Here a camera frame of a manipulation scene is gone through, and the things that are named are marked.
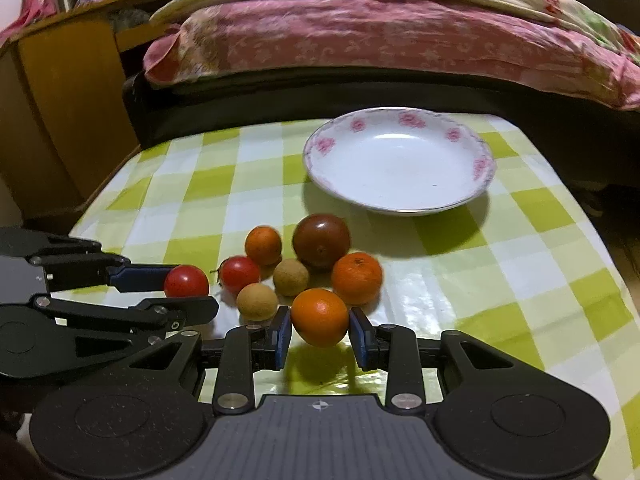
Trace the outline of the red cherry tomato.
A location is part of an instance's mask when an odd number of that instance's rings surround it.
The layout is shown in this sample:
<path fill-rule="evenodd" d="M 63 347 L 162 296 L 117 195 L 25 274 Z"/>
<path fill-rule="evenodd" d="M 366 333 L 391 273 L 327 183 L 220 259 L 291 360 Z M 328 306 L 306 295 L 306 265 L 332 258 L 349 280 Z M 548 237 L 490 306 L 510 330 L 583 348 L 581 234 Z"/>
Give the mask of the red cherry tomato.
<path fill-rule="evenodd" d="M 197 266 L 176 266 L 165 278 L 164 293 L 169 298 L 205 297 L 209 294 L 209 280 Z"/>

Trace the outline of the tan longan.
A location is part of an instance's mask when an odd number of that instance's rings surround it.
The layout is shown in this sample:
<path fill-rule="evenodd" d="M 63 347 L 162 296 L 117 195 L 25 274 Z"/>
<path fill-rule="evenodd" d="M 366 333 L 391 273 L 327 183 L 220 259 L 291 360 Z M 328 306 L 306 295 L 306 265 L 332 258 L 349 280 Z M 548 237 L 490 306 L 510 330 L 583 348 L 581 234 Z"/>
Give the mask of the tan longan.
<path fill-rule="evenodd" d="M 308 287 L 310 275 L 297 259 L 284 259 L 274 268 L 272 280 L 280 295 L 295 297 Z"/>
<path fill-rule="evenodd" d="M 236 296 L 236 306 L 242 318 L 250 322 L 264 322 L 276 314 L 279 299 L 276 292 L 262 283 L 246 285 Z"/>

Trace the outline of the orange mandarin front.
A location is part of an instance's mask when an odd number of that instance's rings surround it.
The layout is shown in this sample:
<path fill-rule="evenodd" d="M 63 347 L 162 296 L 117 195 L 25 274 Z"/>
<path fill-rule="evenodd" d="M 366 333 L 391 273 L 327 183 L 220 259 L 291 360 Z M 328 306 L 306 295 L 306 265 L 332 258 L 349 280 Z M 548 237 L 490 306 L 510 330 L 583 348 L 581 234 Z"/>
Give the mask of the orange mandarin front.
<path fill-rule="evenodd" d="M 348 307 L 334 292 L 324 288 L 307 289 L 293 300 L 292 322 L 307 344 L 332 347 L 347 333 Z"/>

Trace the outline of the red cherry tomato stemmed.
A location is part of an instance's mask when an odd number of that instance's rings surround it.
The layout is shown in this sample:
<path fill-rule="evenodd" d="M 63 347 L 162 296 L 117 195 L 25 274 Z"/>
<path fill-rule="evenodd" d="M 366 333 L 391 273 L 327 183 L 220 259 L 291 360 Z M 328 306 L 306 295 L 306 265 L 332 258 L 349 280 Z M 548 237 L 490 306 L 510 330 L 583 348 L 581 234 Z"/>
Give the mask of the red cherry tomato stemmed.
<path fill-rule="evenodd" d="M 232 296 L 236 296 L 244 287 L 259 283 L 262 279 L 260 267 L 247 256 L 232 256 L 214 271 L 217 282 Z"/>

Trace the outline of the small orange mandarin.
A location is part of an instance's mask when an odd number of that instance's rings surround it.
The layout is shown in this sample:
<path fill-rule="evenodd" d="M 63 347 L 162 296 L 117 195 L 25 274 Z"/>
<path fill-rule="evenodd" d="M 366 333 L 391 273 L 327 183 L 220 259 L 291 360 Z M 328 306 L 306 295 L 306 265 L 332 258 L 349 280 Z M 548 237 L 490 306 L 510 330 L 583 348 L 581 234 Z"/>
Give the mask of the small orange mandarin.
<path fill-rule="evenodd" d="M 247 234 L 244 250 L 258 266 L 273 266 L 282 255 L 280 234 L 271 226 L 255 226 Z"/>

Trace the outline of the dark red tomato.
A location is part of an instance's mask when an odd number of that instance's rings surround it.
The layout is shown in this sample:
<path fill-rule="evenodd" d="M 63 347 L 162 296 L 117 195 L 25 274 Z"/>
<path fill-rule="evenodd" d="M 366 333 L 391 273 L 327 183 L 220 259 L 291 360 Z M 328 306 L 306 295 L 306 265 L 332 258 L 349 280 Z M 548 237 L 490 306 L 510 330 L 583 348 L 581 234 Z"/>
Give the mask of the dark red tomato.
<path fill-rule="evenodd" d="M 310 214 L 298 222 L 292 245 L 302 263 L 327 271 L 348 253 L 352 239 L 342 218 L 334 214 Z"/>

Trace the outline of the wooden cabinet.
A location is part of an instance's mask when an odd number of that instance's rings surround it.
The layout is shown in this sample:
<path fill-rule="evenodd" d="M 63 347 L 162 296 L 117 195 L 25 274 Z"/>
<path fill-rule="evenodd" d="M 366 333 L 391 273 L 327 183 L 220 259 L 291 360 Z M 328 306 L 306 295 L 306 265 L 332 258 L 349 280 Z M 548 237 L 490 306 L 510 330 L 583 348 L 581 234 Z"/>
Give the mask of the wooden cabinet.
<path fill-rule="evenodd" d="M 24 219 L 82 211 L 139 148 L 120 57 L 163 36 L 111 15 L 170 0 L 102 0 L 30 25 L 1 47 L 1 177 Z"/>

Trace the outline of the green checkered tablecloth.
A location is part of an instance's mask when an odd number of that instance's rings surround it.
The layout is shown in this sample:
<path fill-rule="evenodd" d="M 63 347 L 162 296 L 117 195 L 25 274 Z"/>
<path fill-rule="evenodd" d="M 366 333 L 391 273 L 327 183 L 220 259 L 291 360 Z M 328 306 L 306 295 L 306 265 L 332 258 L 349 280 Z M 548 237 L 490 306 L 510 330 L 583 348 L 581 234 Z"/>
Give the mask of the green checkered tablecloth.
<path fill-rule="evenodd" d="M 596 229 L 551 165 L 505 120 L 465 115 L 494 153 L 488 193 L 418 218 L 371 214 L 326 195 L 302 161 L 315 122 L 187 136 L 130 159 L 74 234 L 135 262 L 213 273 L 246 234 L 290 238 L 312 212 L 343 218 L 384 269 L 375 324 L 419 336 L 462 330 L 597 398 L 612 434 L 598 475 L 639 474 L 639 315 Z"/>

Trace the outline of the white floral plate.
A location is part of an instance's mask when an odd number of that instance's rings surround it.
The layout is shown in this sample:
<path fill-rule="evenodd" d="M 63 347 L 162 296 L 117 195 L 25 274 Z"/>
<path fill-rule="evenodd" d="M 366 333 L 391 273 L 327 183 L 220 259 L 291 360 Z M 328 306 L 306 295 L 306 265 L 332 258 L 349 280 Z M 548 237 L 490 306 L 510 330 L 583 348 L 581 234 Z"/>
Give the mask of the white floral plate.
<path fill-rule="evenodd" d="M 424 216 L 484 194 L 497 171 L 487 142 L 446 114 L 366 108 L 314 130 L 303 149 L 309 179 L 344 202 L 379 214 Z"/>

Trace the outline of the pink floral quilt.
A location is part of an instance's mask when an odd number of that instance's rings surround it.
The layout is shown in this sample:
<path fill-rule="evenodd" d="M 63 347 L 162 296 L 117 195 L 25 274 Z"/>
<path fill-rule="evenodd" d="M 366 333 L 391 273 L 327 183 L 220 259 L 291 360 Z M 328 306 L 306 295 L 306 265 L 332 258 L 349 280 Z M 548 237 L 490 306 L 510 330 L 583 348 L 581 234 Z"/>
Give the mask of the pink floral quilt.
<path fill-rule="evenodd" d="M 472 75 L 639 106 L 639 39 L 576 0 L 171 0 L 154 84 L 292 67 Z"/>

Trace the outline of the dark bed frame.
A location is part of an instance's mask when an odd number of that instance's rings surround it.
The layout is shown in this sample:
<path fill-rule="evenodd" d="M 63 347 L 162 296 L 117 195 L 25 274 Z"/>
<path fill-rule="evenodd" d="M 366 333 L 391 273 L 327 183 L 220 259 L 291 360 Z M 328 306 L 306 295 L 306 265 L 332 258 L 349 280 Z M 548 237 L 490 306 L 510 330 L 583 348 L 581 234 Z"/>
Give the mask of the dark bed frame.
<path fill-rule="evenodd" d="M 639 203 L 639 114 L 486 77 L 388 70 L 293 68 L 193 82 L 126 81 L 122 98 L 145 148 L 216 129 L 334 118 L 353 110 L 408 106 L 505 119 L 535 144 L 574 191 L 598 208 Z"/>

